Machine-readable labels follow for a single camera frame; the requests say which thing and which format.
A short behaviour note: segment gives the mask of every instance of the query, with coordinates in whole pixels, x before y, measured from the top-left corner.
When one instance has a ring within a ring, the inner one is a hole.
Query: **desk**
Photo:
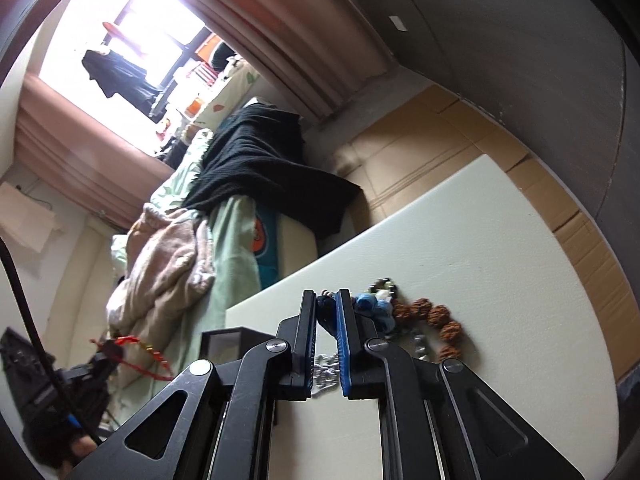
[[[468,334],[469,366],[587,480],[604,478],[616,460],[618,410],[602,332],[560,245],[487,156],[229,309],[226,324],[275,333],[304,289],[360,291],[382,276],[407,300],[446,304]],[[335,352],[320,327],[316,352]],[[334,390],[278,409],[271,480],[382,478],[374,400]]]

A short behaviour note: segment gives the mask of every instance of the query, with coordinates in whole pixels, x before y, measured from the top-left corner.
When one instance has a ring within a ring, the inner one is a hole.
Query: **gray wall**
[[[640,68],[591,1],[353,1],[401,64],[483,108],[549,165],[640,298]]]

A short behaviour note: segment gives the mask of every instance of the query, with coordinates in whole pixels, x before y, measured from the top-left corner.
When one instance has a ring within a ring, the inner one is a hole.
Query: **red string bracelet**
[[[98,347],[98,349],[102,350],[102,345],[100,343],[98,343],[95,339],[89,339],[89,341],[94,343]],[[146,344],[145,342],[140,340],[139,337],[135,337],[135,336],[132,336],[132,335],[127,335],[127,336],[124,336],[124,337],[119,337],[119,338],[115,339],[113,342],[116,343],[116,345],[118,345],[118,346],[124,346],[126,344],[137,344],[137,345],[141,346],[143,349],[145,349],[147,352],[149,352],[151,354],[151,357],[154,359],[154,361],[160,363],[162,368],[164,368],[169,373],[169,375],[168,376],[164,376],[164,375],[153,373],[153,372],[151,372],[149,370],[145,370],[141,366],[135,365],[133,363],[129,363],[129,362],[125,361],[124,359],[121,359],[121,358],[119,358],[117,356],[113,357],[113,359],[115,361],[117,361],[120,364],[123,364],[125,366],[128,366],[129,368],[132,368],[133,370],[137,371],[139,374],[142,374],[142,375],[147,376],[147,377],[151,377],[156,381],[173,381],[174,380],[174,378],[175,378],[174,377],[174,373],[171,370],[171,367],[169,366],[169,363],[167,362],[167,360],[162,356],[162,354],[160,352],[155,351],[151,345]]]

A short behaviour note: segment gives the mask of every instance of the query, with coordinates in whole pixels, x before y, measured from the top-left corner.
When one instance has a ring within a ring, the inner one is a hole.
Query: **pink curtain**
[[[30,73],[15,126],[16,160],[72,202],[125,229],[173,172]]]
[[[392,58],[349,0],[182,0],[299,113],[320,119]]]

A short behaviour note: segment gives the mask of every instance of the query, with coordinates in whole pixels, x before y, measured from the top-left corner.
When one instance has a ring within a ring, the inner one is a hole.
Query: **metal screw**
[[[375,337],[367,341],[367,348],[372,352],[382,352],[388,346],[389,342],[384,339],[380,339],[379,337]]]
[[[444,369],[447,372],[450,372],[452,374],[457,374],[465,368],[465,365],[463,365],[462,362],[458,361],[457,359],[446,359],[443,362],[442,366],[444,366]]]
[[[189,366],[189,371],[193,375],[204,375],[209,373],[209,370],[211,370],[211,363],[206,359],[198,359]]]
[[[287,349],[287,342],[284,339],[272,339],[267,341],[267,350],[277,354]]]

